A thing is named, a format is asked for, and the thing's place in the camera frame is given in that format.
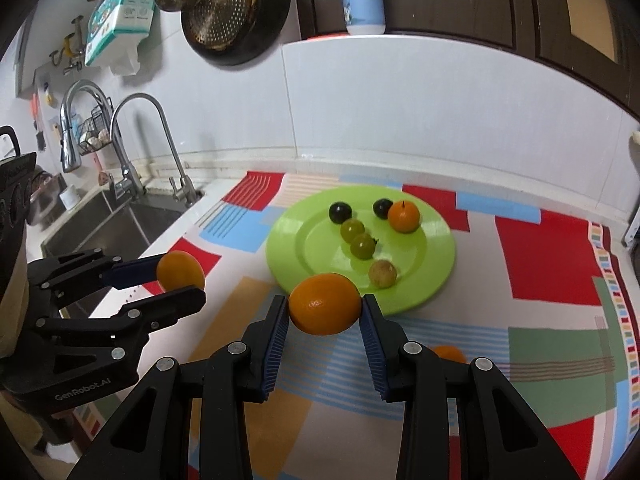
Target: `patchwork tablecloth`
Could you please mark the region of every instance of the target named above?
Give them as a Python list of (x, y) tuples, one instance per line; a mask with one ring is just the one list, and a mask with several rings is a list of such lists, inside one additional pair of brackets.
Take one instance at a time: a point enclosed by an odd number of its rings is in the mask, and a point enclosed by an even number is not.
[[(207, 305), (155, 334), (162, 353), (143, 353), (140, 372), (163, 355), (180, 362), (207, 358), (264, 317), (271, 298), (282, 293), (264, 254), (271, 225), (297, 201), (354, 183), (417, 196), (440, 212), (456, 238), (456, 264), (442, 290), (394, 318), (409, 338), (455, 345), (469, 360), (489, 357), (580, 476), (603, 478), (638, 430), (640, 337), (627, 293), (638, 284), (623, 282), (606, 227), (532, 206), (354, 175), (249, 172), (174, 245), (203, 265)], [(159, 292), (149, 283), (130, 298)], [(76, 409), (76, 416), (95, 435), (119, 402), (109, 396)], [(357, 325), (328, 337), (291, 325), (276, 390), (267, 403), (246, 405), (255, 478), (393, 479), (402, 409), (373, 389)], [(199, 416), (196, 406), (194, 470)], [(449, 427), (451, 477), (458, 478), (454, 402)]]

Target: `dark brown cabinet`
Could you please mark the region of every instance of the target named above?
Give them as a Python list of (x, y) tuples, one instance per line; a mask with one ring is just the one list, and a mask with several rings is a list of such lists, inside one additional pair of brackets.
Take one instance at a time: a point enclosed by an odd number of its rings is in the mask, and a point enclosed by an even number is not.
[[(341, 0), (297, 3), (303, 39), (346, 32)], [(384, 3), (387, 33), (435, 34), (509, 50), (580, 79), (640, 117), (640, 42), (607, 0)]]

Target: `tangerine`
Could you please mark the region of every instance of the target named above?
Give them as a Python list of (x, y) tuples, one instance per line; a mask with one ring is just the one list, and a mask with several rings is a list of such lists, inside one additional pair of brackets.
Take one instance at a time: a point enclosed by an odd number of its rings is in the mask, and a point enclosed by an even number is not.
[(189, 285), (204, 290), (202, 266), (194, 256), (185, 251), (165, 254), (156, 267), (156, 278), (165, 292)]
[(362, 304), (355, 285), (341, 274), (316, 274), (300, 282), (289, 295), (293, 324), (311, 335), (347, 330), (360, 317)]
[(436, 346), (431, 350), (433, 350), (434, 354), (436, 354), (440, 359), (448, 359), (449, 361), (466, 364), (466, 357), (460, 348), (452, 345), (441, 345)]
[(412, 233), (420, 226), (420, 210), (409, 200), (399, 200), (389, 208), (387, 219), (399, 233)]

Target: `green plate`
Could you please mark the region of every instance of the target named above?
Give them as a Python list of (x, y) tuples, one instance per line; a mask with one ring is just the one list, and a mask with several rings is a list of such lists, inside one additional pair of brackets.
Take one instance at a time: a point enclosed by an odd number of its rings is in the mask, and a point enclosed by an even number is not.
[[(411, 234), (395, 232), (373, 214), (380, 198), (410, 200), (420, 209), (420, 228)], [(370, 260), (351, 254), (340, 226), (329, 220), (329, 206), (346, 202), (354, 218), (379, 240)], [(345, 186), (322, 191), (287, 209), (267, 238), (267, 263), (278, 284), (290, 293), (305, 278), (337, 272), (349, 278), (361, 294), (375, 294), (382, 313), (397, 314), (429, 299), (449, 277), (456, 244), (444, 218), (415, 196), (382, 186)], [(398, 269), (398, 281), (379, 289), (369, 281), (375, 259), (387, 259)]]

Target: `metal bowl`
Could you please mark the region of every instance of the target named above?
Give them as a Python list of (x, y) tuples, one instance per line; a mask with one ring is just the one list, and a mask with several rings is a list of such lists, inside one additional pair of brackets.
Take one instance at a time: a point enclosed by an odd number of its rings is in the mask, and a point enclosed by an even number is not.
[(61, 191), (62, 186), (59, 175), (54, 175), (46, 180), (45, 183), (31, 195), (27, 224), (33, 226), (42, 222), (55, 208)]

